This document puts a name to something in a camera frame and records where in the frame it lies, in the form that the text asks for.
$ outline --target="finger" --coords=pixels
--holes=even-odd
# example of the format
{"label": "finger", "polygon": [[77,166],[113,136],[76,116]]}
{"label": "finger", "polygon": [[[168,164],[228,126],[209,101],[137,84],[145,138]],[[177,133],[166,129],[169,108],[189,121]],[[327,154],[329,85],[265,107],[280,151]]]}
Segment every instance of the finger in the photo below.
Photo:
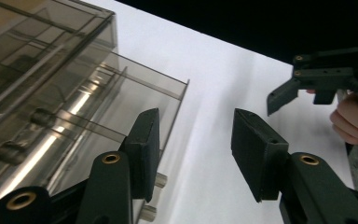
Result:
{"label": "finger", "polygon": [[353,137],[352,135],[344,132],[340,128],[338,128],[336,125],[333,125],[333,129],[338,133],[338,135],[345,140],[345,142],[352,144],[352,145],[358,145],[358,138]]}
{"label": "finger", "polygon": [[336,110],[330,115],[330,120],[345,133],[358,138],[358,128],[343,118]]}
{"label": "finger", "polygon": [[337,112],[350,124],[358,128],[358,96],[350,94],[338,104]]}

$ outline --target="white surface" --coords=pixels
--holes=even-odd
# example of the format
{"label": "white surface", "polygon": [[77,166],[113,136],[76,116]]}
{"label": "white surface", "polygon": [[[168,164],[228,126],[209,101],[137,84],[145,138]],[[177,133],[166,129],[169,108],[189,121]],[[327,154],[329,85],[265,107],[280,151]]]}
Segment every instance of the white surface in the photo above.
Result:
{"label": "white surface", "polygon": [[313,105],[302,91],[267,117],[267,95],[290,78],[291,65],[112,0],[89,2],[117,13],[119,54],[190,79],[158,169],[168,184],[154,223],[282,223],[278,202],[256,203],[231,156],[234,108],[262,117],[289,142],[290,152],[321,156],[351,186],[344,144],[328,118],[333,105]]}

